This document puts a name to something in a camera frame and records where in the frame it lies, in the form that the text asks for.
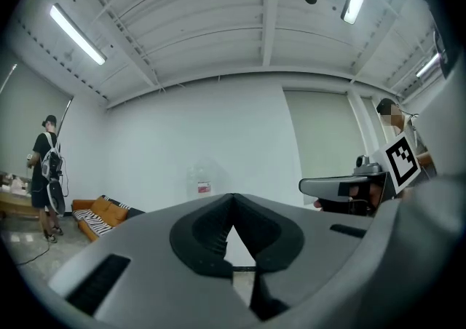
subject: white backpack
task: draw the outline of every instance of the white backpack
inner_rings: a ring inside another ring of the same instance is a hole
[[[50,133],[44,132],[44,135],[47,137],[50,150],[41,161],[42,176],[44,176],[48,181],[50,181],[50,179],[58,180],[58,175],[61,173],[61,164],[63,161],[60,153],[60,143],[57,138],[57,143],[53,146],[52,136]]]

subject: orange sofa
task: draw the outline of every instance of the orange sofa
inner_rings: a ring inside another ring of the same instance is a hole
[[[109,197],[97,199],[75,199],[71,205],[73,217],[78,227],[95,241],[131,216],[142,213]]]

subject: sofa armrest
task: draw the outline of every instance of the sofa armrest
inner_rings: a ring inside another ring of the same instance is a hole
[[[95,199],[74,199],[71,204],[71,210],[88,210],[95,202]]]

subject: ceiling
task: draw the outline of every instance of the ceiling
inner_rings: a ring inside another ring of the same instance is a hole
[[[427,5],[365,0],[350,25],[340,18],[344,2],[22,0],[10,31],[16,52],[38,46],[49,68],[110,107],[161,87],[259,71],[328,74],[408,96],[433,53]],[[55,3],[107,57],[103,65],[51,19]]]

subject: black vent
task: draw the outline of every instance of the black vent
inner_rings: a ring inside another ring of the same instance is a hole
[[[93,315],[129,263],[128,258],[110,255],[68,297],[67,301],[86,314]]]

